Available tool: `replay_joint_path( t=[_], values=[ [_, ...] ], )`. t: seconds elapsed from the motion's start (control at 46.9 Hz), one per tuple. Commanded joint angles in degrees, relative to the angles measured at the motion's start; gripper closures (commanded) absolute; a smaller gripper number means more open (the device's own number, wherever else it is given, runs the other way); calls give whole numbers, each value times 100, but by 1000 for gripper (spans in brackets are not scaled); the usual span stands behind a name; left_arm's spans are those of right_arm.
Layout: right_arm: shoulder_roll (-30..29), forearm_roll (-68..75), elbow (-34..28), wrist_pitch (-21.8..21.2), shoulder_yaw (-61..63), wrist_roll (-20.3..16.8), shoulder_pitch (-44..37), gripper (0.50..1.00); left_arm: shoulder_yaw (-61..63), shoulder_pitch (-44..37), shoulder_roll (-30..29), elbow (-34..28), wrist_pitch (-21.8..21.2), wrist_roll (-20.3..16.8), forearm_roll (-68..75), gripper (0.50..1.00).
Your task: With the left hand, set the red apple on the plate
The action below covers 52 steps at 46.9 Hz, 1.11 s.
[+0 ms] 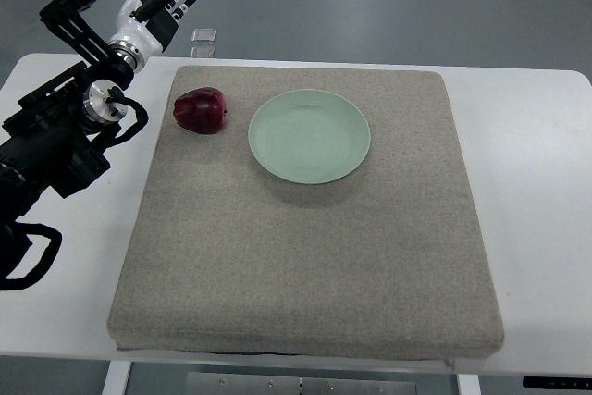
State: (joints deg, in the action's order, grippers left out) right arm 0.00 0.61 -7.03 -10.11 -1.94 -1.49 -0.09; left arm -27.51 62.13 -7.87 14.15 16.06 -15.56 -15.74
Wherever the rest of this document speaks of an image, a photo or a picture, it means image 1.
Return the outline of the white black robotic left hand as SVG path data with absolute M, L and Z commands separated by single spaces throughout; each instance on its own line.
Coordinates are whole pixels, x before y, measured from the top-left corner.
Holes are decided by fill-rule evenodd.
M 197 0 L 126 0 L 109 44 L 146 61 L 162 54 Z

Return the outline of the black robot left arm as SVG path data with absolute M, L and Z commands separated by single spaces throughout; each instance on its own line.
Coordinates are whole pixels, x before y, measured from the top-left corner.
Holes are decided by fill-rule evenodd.
M 106 149 L 129 141 L 148 122 L 144 107 L 125 96 L 130 63 L 84 21 L 96 0 L 52 0 L 40 12 L 47 29 L 82 61 L 18 100 L 4 121 L 1 145 L 1 289 L 24 290 L 39 282 L 59 252 L 62 235 L 24 216 L 42 193 L 66 198 L 100 176 L 110 164 Z

